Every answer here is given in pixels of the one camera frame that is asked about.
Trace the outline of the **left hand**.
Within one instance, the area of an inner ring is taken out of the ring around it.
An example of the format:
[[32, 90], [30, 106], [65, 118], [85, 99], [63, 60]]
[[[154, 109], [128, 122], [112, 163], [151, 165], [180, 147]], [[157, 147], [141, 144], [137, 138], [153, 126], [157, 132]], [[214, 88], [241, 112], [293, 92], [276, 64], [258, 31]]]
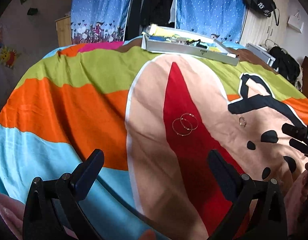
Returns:
[[64, 227], [61, 232], [56, 229], [47, 230], [42, 225], [38, 228], [25, 230], [23, 217], [25, 205], [9, 196], [0, 193], [0, 239], [77, 239], [72, 230]]

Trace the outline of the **right hand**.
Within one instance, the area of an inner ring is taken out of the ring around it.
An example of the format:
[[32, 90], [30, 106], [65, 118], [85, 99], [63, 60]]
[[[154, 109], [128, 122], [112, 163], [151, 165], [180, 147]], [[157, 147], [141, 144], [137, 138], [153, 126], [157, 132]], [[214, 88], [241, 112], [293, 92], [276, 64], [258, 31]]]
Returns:
[[308, 163], [284, 198], [288, 235], [298, 231], [297, 220], [308, 200]]

